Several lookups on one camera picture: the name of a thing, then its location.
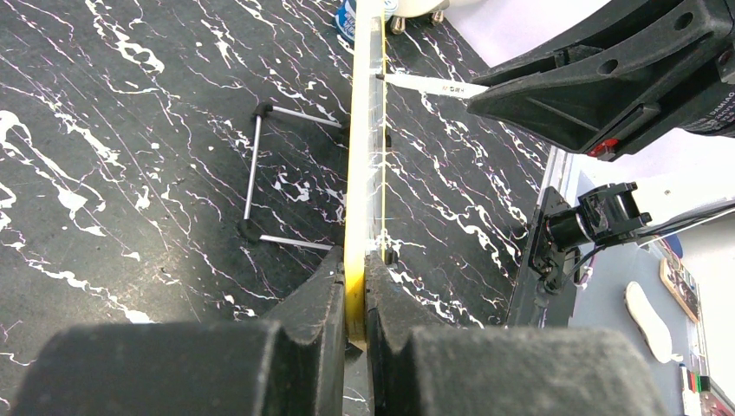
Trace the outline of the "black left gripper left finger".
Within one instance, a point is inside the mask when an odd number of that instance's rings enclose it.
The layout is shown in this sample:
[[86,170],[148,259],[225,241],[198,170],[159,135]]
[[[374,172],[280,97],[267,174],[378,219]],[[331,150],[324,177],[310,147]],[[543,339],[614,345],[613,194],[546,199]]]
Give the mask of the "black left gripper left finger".
[[339,415],[343,249],[258,319],[62,331],[18,390],[15,415]]

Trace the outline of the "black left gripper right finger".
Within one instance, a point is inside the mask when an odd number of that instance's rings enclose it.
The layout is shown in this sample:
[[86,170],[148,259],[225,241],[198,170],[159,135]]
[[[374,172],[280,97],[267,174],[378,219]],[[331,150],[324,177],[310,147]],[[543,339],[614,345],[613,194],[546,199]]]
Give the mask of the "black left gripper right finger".
[[595,328],[455,328],[365,260],[377,415],[664,415],[647,363]]

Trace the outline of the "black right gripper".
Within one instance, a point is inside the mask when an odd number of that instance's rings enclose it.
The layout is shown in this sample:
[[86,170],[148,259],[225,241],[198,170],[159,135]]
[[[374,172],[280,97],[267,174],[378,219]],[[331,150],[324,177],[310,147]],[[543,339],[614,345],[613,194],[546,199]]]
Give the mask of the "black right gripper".
[[611,1],[491,68],[471,114],[615,161],[679,128],[734,136],[734,4]]

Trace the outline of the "white red marker pen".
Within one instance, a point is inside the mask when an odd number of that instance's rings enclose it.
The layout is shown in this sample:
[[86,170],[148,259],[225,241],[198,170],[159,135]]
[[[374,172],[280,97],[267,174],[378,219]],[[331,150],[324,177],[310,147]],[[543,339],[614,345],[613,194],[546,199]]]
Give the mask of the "white red marker pen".
[[486,86],[467,82],[402,73],[377,75],[376,78],[398,88],[407,88],[425,94],[442,95],[462,100],[471,99],[489,89]]

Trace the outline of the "yellow framed whiteboard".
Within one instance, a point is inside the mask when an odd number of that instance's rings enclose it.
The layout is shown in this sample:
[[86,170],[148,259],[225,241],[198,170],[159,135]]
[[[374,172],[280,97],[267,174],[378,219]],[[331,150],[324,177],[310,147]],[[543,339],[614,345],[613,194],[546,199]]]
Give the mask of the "yellow framed whiteboard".
[[350,342],[366,344],[366,265],[386,258],[387,87],[383,1],[347,1],[354,20],[345,206],[345,324]]

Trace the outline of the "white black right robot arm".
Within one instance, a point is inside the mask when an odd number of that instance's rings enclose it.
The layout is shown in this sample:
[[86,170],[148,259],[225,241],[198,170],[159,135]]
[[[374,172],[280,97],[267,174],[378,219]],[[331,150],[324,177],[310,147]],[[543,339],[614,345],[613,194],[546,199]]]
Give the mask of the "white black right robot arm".
[[[612,162],[675,128],[734,135],[734,4],[611,1],[574,27],[475,79],[477,116],[522,128],[568,153]],[[666,235],[727,213],[725,203],[652,225],[634,183],[602,185],[566,211],[542,210],[530,267],[547,292],[575,277],[566,255]]]

